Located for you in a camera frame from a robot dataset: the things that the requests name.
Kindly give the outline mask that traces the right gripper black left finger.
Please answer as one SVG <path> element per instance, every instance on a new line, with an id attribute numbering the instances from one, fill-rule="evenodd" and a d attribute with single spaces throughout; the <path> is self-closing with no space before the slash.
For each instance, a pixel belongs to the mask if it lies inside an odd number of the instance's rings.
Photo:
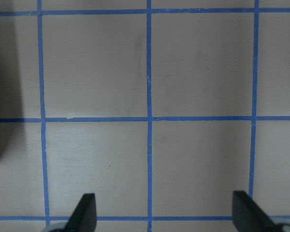
<path id="1" fill-rule="evenodd" d="M 94 232 L 97 226 L 97 210 L 94 193 L 82 196 L 68 220 L 66 232 Z"/>

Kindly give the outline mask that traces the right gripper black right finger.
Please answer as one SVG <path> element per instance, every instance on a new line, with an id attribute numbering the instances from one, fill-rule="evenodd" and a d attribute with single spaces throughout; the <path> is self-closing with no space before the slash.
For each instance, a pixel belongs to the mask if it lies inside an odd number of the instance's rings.
<path id="1" fill-rule="evenodd" d="M 232 193 L 232 222 L 238 232 L 275 232 L 275 223 L 242 190 Z"/>

